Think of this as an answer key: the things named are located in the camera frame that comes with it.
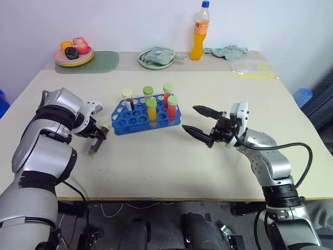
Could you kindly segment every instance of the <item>yellow toy fruit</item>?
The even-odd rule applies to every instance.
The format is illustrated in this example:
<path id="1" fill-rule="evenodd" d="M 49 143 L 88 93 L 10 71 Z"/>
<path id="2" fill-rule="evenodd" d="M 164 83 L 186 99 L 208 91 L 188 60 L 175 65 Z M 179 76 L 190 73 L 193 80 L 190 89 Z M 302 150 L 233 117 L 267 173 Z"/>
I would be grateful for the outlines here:
<path id="1" fill-rule="evenodd" d="M 61 51 L 62 53 L 65 55 L 65 49 L 68 48 L 68 47 L 73 47 L 73 44 L 71 41 L 63 41 L 61 42 L 60 44 L 60 48 L 61 48 Z"/>

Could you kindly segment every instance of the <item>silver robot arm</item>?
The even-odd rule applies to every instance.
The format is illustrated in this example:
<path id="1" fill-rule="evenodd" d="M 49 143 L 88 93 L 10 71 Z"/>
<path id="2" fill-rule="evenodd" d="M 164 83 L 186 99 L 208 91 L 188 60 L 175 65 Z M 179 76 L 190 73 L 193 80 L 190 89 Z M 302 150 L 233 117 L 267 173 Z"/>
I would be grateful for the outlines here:
<path id="1" fill-rule="evenodd" d="M 194 106 L 194 109 L 201 115 L 216 119 L 216 126 L 207 135 L 195 127 L 183 125 L 186 132 L 205 142 L 209 148 L 214 142 L 225 142 L 227 147 L 236 147 L 250 160 L 252 172 L 267 202 L 266 211 L 273 220 L 267 226 L 272 248 L 299 250 L 320 246 L 321 242 L 290 175 L 288 159 L 276 149 L 257 150 L 258 147 L 276 146 L 276 142 L 265 133 L 246 128 L 249 114 L 247 102 L 234 104 L 230 119 L 226 118 L 225 111 L 217 112 L 204 106 Z"/>
<path id="2" fill-rule="evenodd" d="M 0 196 L 1 249 L 56 249 L 55 186 L 69 177 L 76 162 L 69 145 L 72 132 L 105 139 L 90 116 L 100 110 L 101 102 L 83 103 L 65 88 L 43 91 L 11 161 L 14 180 Z"/>

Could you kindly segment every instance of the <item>blue test tube rack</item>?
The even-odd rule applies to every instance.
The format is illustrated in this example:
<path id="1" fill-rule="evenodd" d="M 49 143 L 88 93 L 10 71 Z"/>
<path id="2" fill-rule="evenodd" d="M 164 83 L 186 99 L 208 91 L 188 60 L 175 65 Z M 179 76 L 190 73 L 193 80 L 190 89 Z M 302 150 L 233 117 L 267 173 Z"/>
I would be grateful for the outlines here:
<path id="1" fill-rule="evenodd" d="M 181 111 L 177 105 L 177 112 L 173 122 L 169 122 L 168 111 L 164 110 L 164 95 L 154 95 L 156 99 L 156 126 L 151 127 L 148 120 L 147 108 L 144 97 L 133 98 L 134 110 L 128 111 L 124 101 L 119 102 L 111 114 L 111 124 L 116 135 L 131 134 L 152 129 L 176 126 L 181 123 Z"/>

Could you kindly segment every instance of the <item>stacked plates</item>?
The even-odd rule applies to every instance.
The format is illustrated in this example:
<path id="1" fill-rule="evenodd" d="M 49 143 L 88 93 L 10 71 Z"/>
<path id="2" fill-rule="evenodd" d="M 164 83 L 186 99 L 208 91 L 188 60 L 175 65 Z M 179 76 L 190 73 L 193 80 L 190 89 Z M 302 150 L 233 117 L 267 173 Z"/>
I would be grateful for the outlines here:
<path id="1" fill-rule="evenodd" d="M 91 59 L 94 58 L 95 52 L 92 50 L 92 48 L 89 47 L 89 51 L 86 54 L 81 54 L 77 59 L 70 60 L 62 53 L 62 51 L 59 49 L 58 51 L 55 51 L 53 53 L 53 59 L 54 62 L 60 66 L 64 67 L 76 67 L 83 64 L 86 64 Z"/>

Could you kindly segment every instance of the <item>table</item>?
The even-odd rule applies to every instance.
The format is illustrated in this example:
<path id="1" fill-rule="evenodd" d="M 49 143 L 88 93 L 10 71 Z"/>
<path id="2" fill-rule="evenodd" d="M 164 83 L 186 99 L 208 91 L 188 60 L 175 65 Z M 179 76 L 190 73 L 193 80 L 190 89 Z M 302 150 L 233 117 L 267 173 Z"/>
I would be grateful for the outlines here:
<path id="1" fill-rule="evenodd" d="M 199 62 L 172 65 L 162 71 L 142 68 L 136 53 L 119 53 L 115 71 L 102 74 L 57 74 L 50 62 L 27 86 L 0 120 L 0 192 L 12 182 L 11 158 L 21 134 L 33 117 L 43 90 L 67 88 L 84 101 L 100 100 L 104 110 L 95 115 L 98 124 L 110 122 L 110 114 L 122 99 L 124 88 L 142 96 L 151 85 L 162 93 L 164 83 L 174 85 L 182 112 L 181 122 L 209 133 L 216 121 L 196 113 L 193 105 L 230 110 L 233 103 L 249 102 L 248 127 L 271 135 L 278 145 L 307 143 L 313 150 L 311 170 L 298 188 L 309 199 L 333 197 L 333 157 L 292 96 L 277 79 L 233 76 L 229 63 L 203 55 Z M 248 57 L 260 57 L 252 52 Z M 73 137 L 78 160 L 68 182 L 89 200 L 262 201 L 263 194 L 248 159 L 234 148 L 215 143 L 208 149 L 181 126 L 117 136 L 110 131 L 94 157 L 85 155 L 89 140 Z M 295 182 L 308 160 L 305 148 L 282 149 L 292 166 Z M 56 187 L 61 200 L 79 199 L 64 184 Z"/>

